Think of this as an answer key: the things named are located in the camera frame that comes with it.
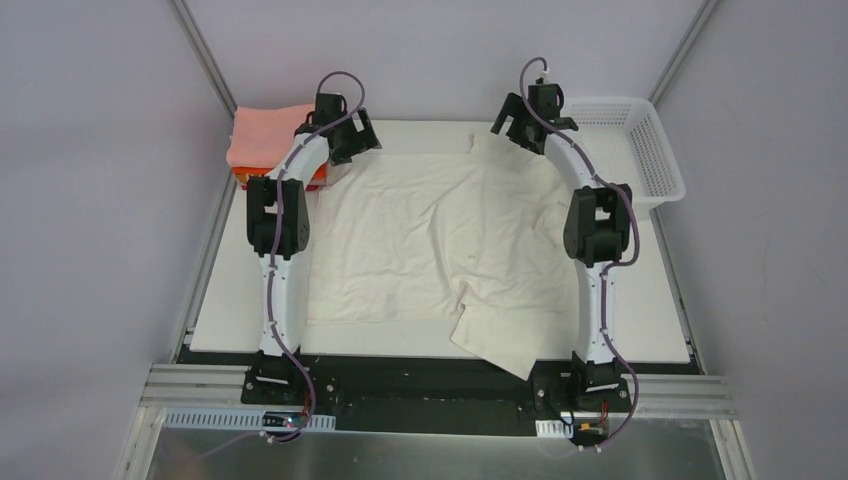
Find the cream white t shirt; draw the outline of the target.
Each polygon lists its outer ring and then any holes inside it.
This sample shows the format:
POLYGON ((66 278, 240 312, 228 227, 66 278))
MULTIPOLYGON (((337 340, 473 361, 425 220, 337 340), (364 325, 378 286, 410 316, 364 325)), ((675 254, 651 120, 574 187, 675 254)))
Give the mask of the cream white t shirt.
POLYGON ((458 154, 367 154, 308 194, 312 328, 445 323, 520 378, 578 347, 563 246, 571 191, 545 158, 478 135, 458 154))

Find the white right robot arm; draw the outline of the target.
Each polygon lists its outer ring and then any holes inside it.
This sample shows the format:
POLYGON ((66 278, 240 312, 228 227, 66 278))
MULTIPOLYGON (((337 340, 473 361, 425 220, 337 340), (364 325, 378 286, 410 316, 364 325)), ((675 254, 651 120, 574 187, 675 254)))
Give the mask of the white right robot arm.
POLYGON ((561 111, 561 87, 536 79, 508 94, 490 129, 517 146, 549 160, 566 182, 571 200, 563 243, 578 276, 579 333, 566 390, 583 410, 595 408, 618 387, 624 371, 612 346, 615 275, 632 246, 632 191, 604 180, 586 150, 571 137, 578 129, 561 111))

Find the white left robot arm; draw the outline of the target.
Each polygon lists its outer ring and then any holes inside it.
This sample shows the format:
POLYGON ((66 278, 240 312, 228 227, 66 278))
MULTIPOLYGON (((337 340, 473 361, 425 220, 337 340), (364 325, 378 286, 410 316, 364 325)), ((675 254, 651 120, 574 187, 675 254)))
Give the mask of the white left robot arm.
POLYGON ((326 182, 330 167, 380 146, 367 110, 338 93, 318 93, 306 105, 236 112, 227 161, 246 192, 246 238, 263 284, 259 359, 248 382, 266 385, 281 404, 297 402, 310 383, 295 356, 312 264, 306 193, 326 182))

